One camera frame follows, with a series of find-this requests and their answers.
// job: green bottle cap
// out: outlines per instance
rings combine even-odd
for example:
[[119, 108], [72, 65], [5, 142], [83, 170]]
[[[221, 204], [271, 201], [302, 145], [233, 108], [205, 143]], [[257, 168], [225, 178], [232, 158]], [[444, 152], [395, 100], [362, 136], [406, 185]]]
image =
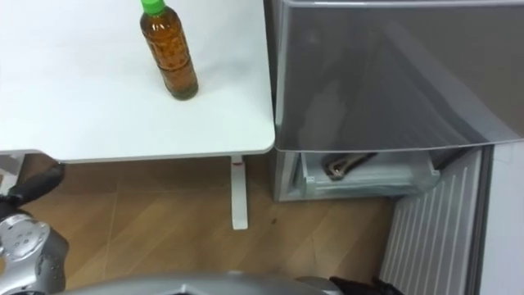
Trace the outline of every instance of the green bottle cap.
[[141, 0], [142, 7], [144, 7], [144, 12], [150, 16], [155, 16], [160, 14], [164, 8], [164, 0]]

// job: gray refrigerator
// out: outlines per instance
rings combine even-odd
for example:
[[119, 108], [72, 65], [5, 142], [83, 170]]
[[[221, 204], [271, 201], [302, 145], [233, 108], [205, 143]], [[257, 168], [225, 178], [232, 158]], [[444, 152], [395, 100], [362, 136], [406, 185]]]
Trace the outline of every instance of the gray refrigerator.
[[[382, 279], [406, 294], [522, 293], [524, 236], [504, 231], [524, 225], [524, 1], [266, 9], [274, 199], [397, 197]], [[326, 176], [325, 157], [361, 152], [377, 155]]]

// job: plastic bottle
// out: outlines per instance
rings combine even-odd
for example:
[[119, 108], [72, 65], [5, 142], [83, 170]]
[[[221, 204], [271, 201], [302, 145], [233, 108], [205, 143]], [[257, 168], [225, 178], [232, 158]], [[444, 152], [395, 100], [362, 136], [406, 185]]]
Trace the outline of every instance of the plastic bottle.
[[164, 0], [141, 1], [140, 26], [165, 86], [179, 100], [193, 98], [198, 92], [197, 75], [177, 13]]

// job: wooden floor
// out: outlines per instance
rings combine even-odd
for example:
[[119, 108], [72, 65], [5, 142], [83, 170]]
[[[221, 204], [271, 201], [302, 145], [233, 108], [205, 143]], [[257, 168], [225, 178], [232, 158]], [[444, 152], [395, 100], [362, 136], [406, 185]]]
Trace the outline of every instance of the wooden floor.
[[[382, 263], [387, 199], [274, 203], [269, 158], [248, 157], [250, 228], [233, 231], [228, 158], [68, 166], [25, 207], [70, 241], [67, 288], [126, 275], [242, 270], [367, 282]], [[30, 156], [23, 177], [50, 160]]]

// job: table leg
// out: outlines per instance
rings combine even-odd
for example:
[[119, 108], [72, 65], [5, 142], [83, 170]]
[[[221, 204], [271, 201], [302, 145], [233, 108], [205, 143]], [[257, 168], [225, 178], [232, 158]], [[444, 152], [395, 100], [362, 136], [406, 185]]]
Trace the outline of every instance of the table leg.
[[233, 229], [247, 229], [246, 165], [242, 156], [231, 156], [231, 217]]
[[0, 156], [0, 194], [6, 194], [9, 188], [18, 182], [18, 175], [22, 164], [24, 163], [25, 154], [1, 155]]

